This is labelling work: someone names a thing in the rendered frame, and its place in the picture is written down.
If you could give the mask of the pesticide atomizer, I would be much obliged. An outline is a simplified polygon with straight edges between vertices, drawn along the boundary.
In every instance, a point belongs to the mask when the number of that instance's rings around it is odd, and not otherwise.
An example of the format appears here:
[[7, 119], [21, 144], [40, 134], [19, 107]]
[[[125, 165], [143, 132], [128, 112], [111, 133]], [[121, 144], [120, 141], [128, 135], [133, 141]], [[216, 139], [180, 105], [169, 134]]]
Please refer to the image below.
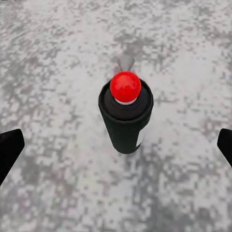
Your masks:
[[148, 130], [153, 95], [146, 83], [133, 73], [135, 60], [130, 56], [117, 59], [120, 71], [102, 87], [99, 108], [113, 148], [131, 154], [139, 148]]

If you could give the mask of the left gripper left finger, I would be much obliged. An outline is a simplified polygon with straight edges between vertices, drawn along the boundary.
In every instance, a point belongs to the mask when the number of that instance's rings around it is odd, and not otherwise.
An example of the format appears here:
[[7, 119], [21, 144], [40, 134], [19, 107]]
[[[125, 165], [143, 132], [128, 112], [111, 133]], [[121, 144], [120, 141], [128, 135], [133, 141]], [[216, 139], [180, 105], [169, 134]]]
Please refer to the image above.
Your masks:
[[24, 141], [20, 128], [0, 134], [0, 185], [25, 147]]

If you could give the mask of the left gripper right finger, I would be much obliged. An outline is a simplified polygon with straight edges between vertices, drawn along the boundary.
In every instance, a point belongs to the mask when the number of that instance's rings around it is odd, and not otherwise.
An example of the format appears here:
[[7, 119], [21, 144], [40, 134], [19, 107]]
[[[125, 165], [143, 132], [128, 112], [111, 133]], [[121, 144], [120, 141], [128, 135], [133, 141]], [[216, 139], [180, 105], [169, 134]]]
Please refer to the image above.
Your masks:
[[217, 146], [232, 166], [232, 130], [221, 129], [218, 136]]

